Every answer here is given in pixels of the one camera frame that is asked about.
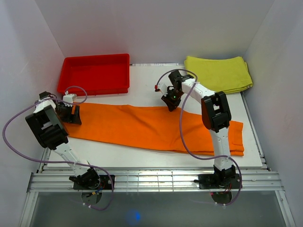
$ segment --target yellow cloth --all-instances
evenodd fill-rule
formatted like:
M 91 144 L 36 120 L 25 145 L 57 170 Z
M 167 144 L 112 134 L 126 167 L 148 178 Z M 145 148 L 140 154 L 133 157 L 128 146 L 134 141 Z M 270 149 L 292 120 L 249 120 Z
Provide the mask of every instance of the yellow cloth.
M 188 56 L 185 68 L 198 76 L 206 88 L 225 93 L 236 93 L 252 87 L 246 62 L 241 57 L 209 60 Z

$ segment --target red plastic tray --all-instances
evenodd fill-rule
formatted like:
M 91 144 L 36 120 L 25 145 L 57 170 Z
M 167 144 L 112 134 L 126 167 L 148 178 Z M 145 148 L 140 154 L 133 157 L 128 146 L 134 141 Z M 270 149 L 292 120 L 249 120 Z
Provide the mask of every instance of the red plastic tray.
M 65 58 L 57 91 L 64 95 L 69 86 L 79 86 L 89 96 L 127 93 L 129 54 L 111 54 Z M 78 88 L 69 93 L 84 96 Z

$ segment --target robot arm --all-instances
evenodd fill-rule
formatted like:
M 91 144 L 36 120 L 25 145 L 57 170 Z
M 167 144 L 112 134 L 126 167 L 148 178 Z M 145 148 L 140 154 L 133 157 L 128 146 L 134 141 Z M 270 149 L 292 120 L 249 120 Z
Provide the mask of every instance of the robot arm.
M 171 72 L 169 79 L 172 86 L 159 84 L 156 91 L 162 92 L 161 99 L 166 103 L 169 111 L 173 111 L 180 104 L 181 96 L 184 93 L 189 93 L 195 79 L 191 75 L 182 76 L 178 70 Z M 227 155 L 229 157 L 231 154 L 228 142 L 228 127 L 232 116 L 225 93 L 216 93 L 201 84 L 196 84 L 190 96 L 201 104 L 202 121 L 205 127 L 210 130 L 214 155 Z M 219 185 L 227 184 L 236 175 L 235 167 L 227 157 L 215 159 L 214 173 Z
M 39 96 L 40 100 L 52 97 L 48 92 L 43 92 Z M 76 98 L 75 94 L 67 94 L 63 97 L 63 100 L 73 103 Z M 43 148 L 53 150 L 65 161 L 89 164 L 86 160 L 81 160 L 70 147 L 67 138 L 68 132 L 62 122 L 81 124 L 79 109 L 78 105 L 75 106 L 74 114 L 72 114 L 72 105 L 45 100 L 39 103 L 35 111 L 25 119 Z M 95 169 L 74 164 L 69 164 L 69 166 L 75 174 L 75 176 L 69 178 L 71 181 L 88 189 L 99 187 L 100 177 Z

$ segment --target orange trousers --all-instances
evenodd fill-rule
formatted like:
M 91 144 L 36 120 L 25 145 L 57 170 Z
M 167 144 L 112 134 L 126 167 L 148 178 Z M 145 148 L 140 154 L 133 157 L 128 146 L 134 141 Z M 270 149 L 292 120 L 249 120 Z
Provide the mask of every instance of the orange trousers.
M 186 153 L 179 133 L 180 108 L 131 105 L 80 105 L 82 125 L 66 123 L 70 137 L 129 147 Z M 184 111 L 182 128 L 187 147 L 194 154 L 214 155 L 212 138 L 199 114 Z M 230 122 L 232 155 L 243 156 L 243 123 Z

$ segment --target white backdrop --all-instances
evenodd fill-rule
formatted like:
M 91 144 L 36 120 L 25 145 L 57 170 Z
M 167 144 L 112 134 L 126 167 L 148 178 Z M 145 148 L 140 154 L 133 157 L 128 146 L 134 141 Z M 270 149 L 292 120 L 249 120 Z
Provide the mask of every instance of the white backdrop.
M 64 59 L 34 0 L 0 0 L 0 128 L 10 117 L 54 92 Z M 8 128 L 8 139 L 28 156 L 43 149 L 27 126 L 25 115 Z M 1 226 L 17 226 L 31 172 L 37 164 L 13 153 L 0 139 Z
M 65 57 L 131 63 L 244 55 L 274 0 L 36 0 Z
M 266 161 L 278 170 L 303 226 L 303 2 L 276 0 L 245 55 L 254 87 L 245 95 Z

